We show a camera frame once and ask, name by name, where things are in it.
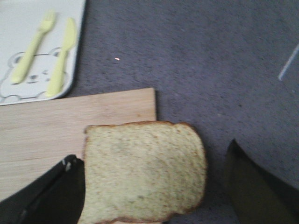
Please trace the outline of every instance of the white plate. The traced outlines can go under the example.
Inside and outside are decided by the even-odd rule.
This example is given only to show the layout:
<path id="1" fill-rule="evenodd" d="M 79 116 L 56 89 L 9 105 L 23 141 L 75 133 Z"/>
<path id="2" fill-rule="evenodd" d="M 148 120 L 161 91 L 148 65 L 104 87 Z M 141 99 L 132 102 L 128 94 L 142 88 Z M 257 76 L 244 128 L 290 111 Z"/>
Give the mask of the white plate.
<path id="1" fill-rule="evenodd" d="M 0 105 L 54 99 L 71 87 L 78 51 L 85 0 L 2 0 L 0 1 Z M 11 84 L 10 75 L 26 51 L 40 22 L 49 9 L 56 12 L 56 23 L 44 37 L 26 79 Z M 62 45 L 66 20 L 72 17 L 77 25 L 77 43 L 67 57 L 61 92 L 51 98 L 44 93 Z"/>

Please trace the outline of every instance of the wooden cutting board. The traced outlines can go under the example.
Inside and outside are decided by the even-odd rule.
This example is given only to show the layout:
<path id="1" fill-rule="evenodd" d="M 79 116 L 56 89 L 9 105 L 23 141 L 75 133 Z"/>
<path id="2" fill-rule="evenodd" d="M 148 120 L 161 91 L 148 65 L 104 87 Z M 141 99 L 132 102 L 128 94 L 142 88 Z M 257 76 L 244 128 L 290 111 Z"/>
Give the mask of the wooden cutting board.
<path id="1" fill-rule="evenodd" d="M 152 88 L 0 106 L 0 201 L 69 154 L 87 125 L 156 120 Z"/>

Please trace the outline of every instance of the black object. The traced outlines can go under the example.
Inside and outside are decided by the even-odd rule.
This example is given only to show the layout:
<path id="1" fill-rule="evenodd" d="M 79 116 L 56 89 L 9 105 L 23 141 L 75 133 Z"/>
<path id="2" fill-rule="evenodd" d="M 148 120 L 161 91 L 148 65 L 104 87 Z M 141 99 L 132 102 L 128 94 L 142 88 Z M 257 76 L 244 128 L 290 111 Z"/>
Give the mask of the black object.
<path id="1" fill-rule="evenodd" d="M 68 155 L 0 203 L 0 224 L 76 224 L 84 198 L 83 161 Z"/>
<path id="2" fill-rule="evenodd" d="M 299 223 L 299 191 L 254 163 L 235 140 L 227 152 L 225 186 L 242 224 Z"/>

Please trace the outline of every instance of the bread crust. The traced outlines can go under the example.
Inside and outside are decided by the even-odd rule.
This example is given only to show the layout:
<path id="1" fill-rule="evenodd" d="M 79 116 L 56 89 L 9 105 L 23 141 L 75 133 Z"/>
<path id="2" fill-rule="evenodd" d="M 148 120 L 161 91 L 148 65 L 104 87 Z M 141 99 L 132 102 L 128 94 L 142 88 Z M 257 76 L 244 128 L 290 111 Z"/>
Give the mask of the bread crust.
<path id="1" fill-rule="evenodd" d="M 170 121 L 137 121 L 137 122 L 124 123 L 124 124 L 121 124 L 121 125 L 90 125 L 90 126 L 87 126 L 85 128 L 85 134 L 88 134 L 89 130 L 91 130 L 93 128 L 96 128 L 96 127 L 99 127 L 99 126 L 117 127 L 117 126 L 129 126 L 129 125 L 149 125 L 149 124 L 165 124 L 165 125 L 170 125 L 170 126 L 175 126 L 175 125 L 188 126 L 189 128 L 191 128 L 196 133 L 197 137 L 202 142 L 197 130 L 187 122 L 172 123 Z M 86 141 L 85 141 L 85 147 L 86 147 L 86 144 L 88 143 L 88 141 L 89 141 L 89 138 L 87 137 Z M 204 147 L 203 147 L 203 153 L 204 153 L 204 158 L 205 158 L 205 163 L 206 163 L 206 167 L 204 168 L 204 170 L 207 173 L 208 163 L 207 163 L 207 158 L 206 158 L 206 149 Z M 138 223 L 157 223 L 158 224 L 160 222 L 169 221 L 174 216 L 179 216 L 179 215 L 183 215 L 183 214 L 190 214 L 194 210 L 196 210 L 196 208 L 199 207 L 203 203 L 205 192 L 206 192 L 206 185 L 207 185 L 207 175 L 205 176 L 205 183 L 204 183 L 204 187 L 203 187 L 203 197 L 201 198 L 201 200 L 199 201 L 199 203 L 196 206 L 194 206 L 190 209 L 184 210 L 184 213 L 182 213 L 182 214 L 178 214 L 178 213 L 173 212 L 173 213 L 169 213 L 168 215 L 166 215 L 165 218 L 157 219 L 156 217 L 153 217 L 152 219 L 144 219 L 144 220 L 138 220 L 138 219 L 134 219 L 134 218 L 131 218 L 131 217 L 118 217 L 118 218 L 113 219 L 113 220 L 106 220 L 106 221 L 102 221 L 102 222 L 97 222 L 95 224 L 113 224 L 117 221 L 125 222 L 125 223 L 136 223 L 136 224 L 138 224 Z"/>

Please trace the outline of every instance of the bear design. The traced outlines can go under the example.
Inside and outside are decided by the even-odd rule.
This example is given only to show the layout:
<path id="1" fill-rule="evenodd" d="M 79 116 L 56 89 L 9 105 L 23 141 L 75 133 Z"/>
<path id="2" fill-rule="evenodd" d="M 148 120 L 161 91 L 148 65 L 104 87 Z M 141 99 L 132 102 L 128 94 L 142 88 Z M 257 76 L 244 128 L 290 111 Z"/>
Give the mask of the bear design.
<path id="1" fill-rule="evenodd" d="M 55 48 L 48 54 L 35 55 L 28 74 L 19 84 L 12 84 L 11 76 L 24 52 L 13 55 L 8 61 L 9 69 L 0 81 L 0 103 L 46 98 L 44 93 L 59 52 L 60 48 Z M 64 72 L 64 83 L 67 79 L 68 74 Z"/>

